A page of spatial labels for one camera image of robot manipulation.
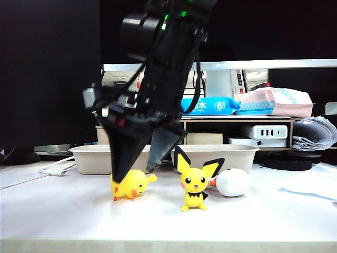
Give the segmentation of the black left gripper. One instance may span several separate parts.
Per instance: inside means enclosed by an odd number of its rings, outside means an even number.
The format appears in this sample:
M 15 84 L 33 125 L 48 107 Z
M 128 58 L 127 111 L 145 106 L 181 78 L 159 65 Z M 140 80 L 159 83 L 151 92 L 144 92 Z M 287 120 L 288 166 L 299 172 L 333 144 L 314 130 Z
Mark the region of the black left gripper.
M 118 100 L 120 94 L 102 94 L 101 125 L 108 134 L 112 175 L 123 181 L 144 147 L 151 140 L 147 170 L 154 170 L 185 137 L 179 124 L 182 95 L 157 94 L 153 97 L 130 94 L 131 105 Z

